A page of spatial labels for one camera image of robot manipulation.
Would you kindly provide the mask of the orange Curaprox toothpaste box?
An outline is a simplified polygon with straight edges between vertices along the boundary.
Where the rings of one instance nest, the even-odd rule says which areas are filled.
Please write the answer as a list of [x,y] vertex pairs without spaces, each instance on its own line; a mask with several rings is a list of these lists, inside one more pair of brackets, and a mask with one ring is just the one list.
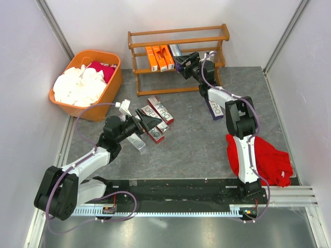
[[145,50],[146,50],[146,55],[147,55],[147,58],[148,58],[148,62],[149,62],[149,66],[151,68],[151,71],[152,72],[157,71],[158,70],[158,63],[156,61],[156,58],[155,58],[152,47],[147,46],[147,47],[145,47]]

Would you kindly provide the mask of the purple white R.O toothpaste box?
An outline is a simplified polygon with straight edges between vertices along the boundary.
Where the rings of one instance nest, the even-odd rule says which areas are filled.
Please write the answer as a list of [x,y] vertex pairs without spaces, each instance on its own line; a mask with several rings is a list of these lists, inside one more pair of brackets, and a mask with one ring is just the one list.
[[223,111],[217,103],[215,103],[213,101],[209,101],[207,99],[205,101],[206,101],[207,107],[212,115],[213,120],[219,120],[224,117]]

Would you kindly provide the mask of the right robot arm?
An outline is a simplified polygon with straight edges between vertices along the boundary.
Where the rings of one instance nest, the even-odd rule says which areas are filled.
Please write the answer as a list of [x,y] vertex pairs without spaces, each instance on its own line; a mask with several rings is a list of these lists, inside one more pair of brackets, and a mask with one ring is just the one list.
[[189,55],[174,56],[176,70],[185,79],[193,77],[199,82],[200,95],[217,103],[224,112],[228,133],[233,136],[239,164],[238,178],[244,184],[261,182],[257,172],[254,151],[255,136],[260,130],[260,123],[249,96],[235,95],[218,86],[215,79],[216,66],[209,57],[210,52],[201,59],[198,52]]

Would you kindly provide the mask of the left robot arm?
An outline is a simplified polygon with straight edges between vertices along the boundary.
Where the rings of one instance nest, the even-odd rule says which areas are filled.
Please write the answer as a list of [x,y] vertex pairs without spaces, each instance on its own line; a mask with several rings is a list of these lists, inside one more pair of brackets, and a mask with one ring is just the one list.
[[110,116],[105,120],[103,132],[95,147],[76,161],[63,167],[50,166],[41,181],[34,206],[62,221],[68,219],[75,208],[98,199],[109,203],[113,190],[103,179],[88,180],[94,171],[110,164],[120,153],[121,142],[133,134],[141,135],[156,127],[162,120],[136,110],[135,116],[124,120]]

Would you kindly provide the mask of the wooden two-tier shelf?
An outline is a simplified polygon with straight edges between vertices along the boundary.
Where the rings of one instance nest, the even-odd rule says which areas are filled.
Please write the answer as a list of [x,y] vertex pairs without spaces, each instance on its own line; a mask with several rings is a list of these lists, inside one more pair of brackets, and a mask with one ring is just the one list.
[[[198,38],[187,38],[187,39],[176,39],[176,40],[164,40],[164,41],[148,41],[148,42],[139,42],[134,43],[133,37],[134,36],[147,36],[147,35],[160,35],[160,34],[170,34],[170,33],[184,33],[184,32],[200,32],[204,30],[214,30],[219,29],[221,34],[219,36],[213,37],[198,37]],[[226,24],[222,24],[220,26],[207,26],[207,27],[195,27],[195,28],[180,28],[180,29],[168,29],[168,30],[158,30],[158,31],[150,31],[150,32],[128,32],[128,47],[132,53],[132,71],[133,74],[136,76],[136,90],[137,96],[150,96],[150,95],[160,95],[160,94],[174,94],[174,93],[181,93],[181,92],[191,92],[191,91],[198,91],[200,88],[199,86],[196,87],[185,87],[185,88],[172,88],[172,89],[158,89],[158,90],[149,90],[149,91],[142,91],[140,89],[140,74],[149,74],[154,73],[151,69],[139,69],[137,67],[137,57],[146,56],[146,53],[136,53],[134,50],[136,48],[142,47],[152,47],[154,45],[178,45],[178,44],[188,44],[188,43],[203,43],[203,42],[218,42],[217,46],[215,47],[207,47],[207,48],[197,48],[197,49],[185,49],[183,50],[184,53],[187,55],[193,52],[210,52],[216,51],[217,55],[215,56],[214,68],[212,69],[211,66],[206,68],[207,76],[206,79],[212,80],[215,85],[221,86],[221,78],[219,74],[219,68],[225,66],[225,58],[222,51],[222,43],[224,41],[230,40],[230,33],[227,28]],[[171,71],[177,71],[179,68],[186,68],[186,65],[179,66],[175,63],[174,69]]]

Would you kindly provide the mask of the silver toothpaste box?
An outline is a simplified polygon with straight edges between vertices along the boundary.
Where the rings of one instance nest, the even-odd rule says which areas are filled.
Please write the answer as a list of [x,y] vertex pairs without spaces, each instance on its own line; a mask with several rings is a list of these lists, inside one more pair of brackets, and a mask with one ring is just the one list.
[[127,137],[127,140],[139,151],[143,152],[146,149],[145,142],[137,135],[132,134],[131,136]]

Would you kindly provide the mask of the magenta cloth in bin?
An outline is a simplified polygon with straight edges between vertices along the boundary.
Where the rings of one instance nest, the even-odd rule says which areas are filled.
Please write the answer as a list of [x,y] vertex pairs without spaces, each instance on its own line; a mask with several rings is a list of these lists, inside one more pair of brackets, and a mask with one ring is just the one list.
[[117,65],[109,66],[109,65],[100,63],[98,61],[93,61],[87,67],[95,69],[96,72],[102,72],[104,81],[106,83],[108,83],[109,80],[111,79],[112,75],[114,74],[115,69],[117,68]]

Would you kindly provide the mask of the orange plastic bin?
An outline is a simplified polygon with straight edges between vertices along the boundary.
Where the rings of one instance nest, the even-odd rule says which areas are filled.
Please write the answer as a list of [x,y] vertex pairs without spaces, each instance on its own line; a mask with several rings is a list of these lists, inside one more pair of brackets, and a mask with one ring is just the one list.
[[69,104],[59,103],[55,101],[53,88],[49,92],[50,100],[62,108],[68,115],[73,117],[80,117],[90,121],[102,121],[105,119],[106,114],[110,108],[110,103],[113,102],[121,84],[122,84],[122,72],[121,72],[121,60],[113,53],[107,53],[96,50],[84,50],[79,52],[67,66],[65,71],[71,67],[80,68],[82,65],[86,67],[93,61],[98,61],[106,65],[117,65],[114,74],[106,85],[106,88],[99,98],[99,100],[89,107],[78,107]]

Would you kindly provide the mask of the white crumpled cloths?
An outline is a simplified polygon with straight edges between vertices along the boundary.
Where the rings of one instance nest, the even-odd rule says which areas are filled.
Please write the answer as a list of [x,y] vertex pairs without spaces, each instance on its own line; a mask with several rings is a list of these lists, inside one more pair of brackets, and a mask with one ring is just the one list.
[[55,81],[54,98],[59,103],[89,107],[99,100],[106,85],[102,71],[85,65],[71,67]]

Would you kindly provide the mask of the red cloth on table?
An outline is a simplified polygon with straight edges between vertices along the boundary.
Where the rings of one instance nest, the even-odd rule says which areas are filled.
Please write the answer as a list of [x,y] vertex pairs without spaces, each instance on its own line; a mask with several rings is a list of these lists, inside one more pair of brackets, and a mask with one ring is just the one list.
[[[239,162],[234,138],[227,134],[227,155],[232,172],[239,173]],[[289,154],[277,150],[273,145],[260,137],[255,138],[255,160],[260,176],[265,178],[269,185],[287,187],[291,185],[290,177],[293,175]]]

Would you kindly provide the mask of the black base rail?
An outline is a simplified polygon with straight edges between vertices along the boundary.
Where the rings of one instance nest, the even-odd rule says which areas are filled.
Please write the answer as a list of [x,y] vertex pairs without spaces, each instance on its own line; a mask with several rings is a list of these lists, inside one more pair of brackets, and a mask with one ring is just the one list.
[[216,203],[223,206],[232,204],[265,204],[266,190],[261,183],[253,184],[253,189],[245,191],[238,179],[122,179],[106,180],[95,177],[106,184],[105,199],[92,199],[89,203],[124,202],[128,192],[137,202],[198,201]]

